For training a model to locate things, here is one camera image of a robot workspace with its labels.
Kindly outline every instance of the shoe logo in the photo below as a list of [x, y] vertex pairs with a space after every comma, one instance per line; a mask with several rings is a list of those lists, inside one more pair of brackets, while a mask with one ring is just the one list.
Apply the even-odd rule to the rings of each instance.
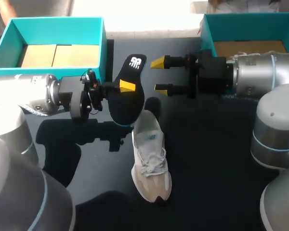
[[139, 65], [141, 64], [141, 59], [137, 59], [136, 57], [132, 57], [130, 66], [136, 69], [139, 69]]
[[148, 137], [148, 140], [152, 141], [152, 140], [155, 140], [155, 138], [156, 138], [156, 135], [151, 135]]

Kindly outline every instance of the sneaker sole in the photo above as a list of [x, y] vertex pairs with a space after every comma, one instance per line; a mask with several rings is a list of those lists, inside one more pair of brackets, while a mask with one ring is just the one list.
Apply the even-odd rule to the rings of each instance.
[[[133, 168], [131, 169], [131, 177], [133, 178], [134, 185], [136, 186], [136, 189], [138, 190], [139, 194], [140, 194], [146, 201], [148, 201], [148, 202], [150, 202], [150, 203], [154, 203], [154, 202], [149, 201], [148, 199], [146, 199], [146, 197], [145, 197], [145, 196], [141, 193], [141, 191], [139, 190], [138, 185], [137, 185], [137, 183], [136, 183], [136, 178], [135, 178], [135, 165], [134, 165]], [[169, 196], [170, 196], [171, 190], [172, 190], [172, 179], [171, 179], [171, 174], [170, 174], [170, 172], [169, 172], [169, 178], [170, 178], [170, 183], [171, 183], [171, 184], [170, 184], [170, 193], [169, 193]]]

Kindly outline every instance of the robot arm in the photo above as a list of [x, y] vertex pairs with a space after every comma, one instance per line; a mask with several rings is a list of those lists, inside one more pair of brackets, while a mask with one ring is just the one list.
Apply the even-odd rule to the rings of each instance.
[[185, 57], [163, 56], [151, 68], [185, 67], [189, 69], [189, 85], [157, 84], [155, 90], [172, 95], [196, 96], [201, 93], [260, 99], [278, 86], [289, 84], [289, 54], [241, 56], [230, 64], [225, 57], [212, 57], [211, 50], [201, 50]]
[[[129, 65], [132, 59], [143, 62], [134, 68]], [[82, 76], [62, 77], [60, 80], [51, 74], [0, 76], [0, 103], [17, 104], [37, 116], [54, 115], [59, 106], [63, 106], [73, 120], [86, 121], [92, 109], [102, 111], [101, 101], [108, 100], [110, 93], [110, 98], [127, 93], [131, 93], [130, 96], [139, 94], [138, 89], [142, 87], [138, 77], [140, 79], [145, 60], [141, 54], [127, 57], [121, 71], [125, 76], [135, 77], [129, 82], [118, 76], [114, 82], [101, 83], [91, 69]]]
[[151, 68], [189, 69], [189, 84], [156, 84], [155, 90], [196, 97], [197, 92], [260, 99], [252, 132], [251, 154], [269, 168], [289, 168], [289, 54], [241, 56], [229, 64], [203, 50], [185, 57], [164, 56]]

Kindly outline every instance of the floor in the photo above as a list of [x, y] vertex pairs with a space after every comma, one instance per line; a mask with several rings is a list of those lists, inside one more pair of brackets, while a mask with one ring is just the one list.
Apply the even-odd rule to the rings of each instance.
[[135, 0], [10, 0], [10, 3], [18, 17], [103, 16], [109, 39], [148, 39], [199, 36], [199, 24], [208, 0], [140, 3]]
[[207, 0], [75, 0], [72, 16], [102, 15], [110, 39], [195, 37], [206, 8]]

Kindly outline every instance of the cardboard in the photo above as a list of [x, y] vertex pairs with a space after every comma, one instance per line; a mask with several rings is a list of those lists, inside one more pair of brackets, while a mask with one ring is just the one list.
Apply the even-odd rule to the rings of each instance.
[[56, 45], [25, 45], [17, 67], [51, 67]]
[[286, 48], [281, 40], [275, 41], [223, 41], [214, 42], [217, 56], [226, 57], [231, 60], [231, 56], [245, 52], [246, 54], [263, 54], [269, 51], [286, 53]]
[[57, 45], [53, 67], [97, 66], [98, 45]]

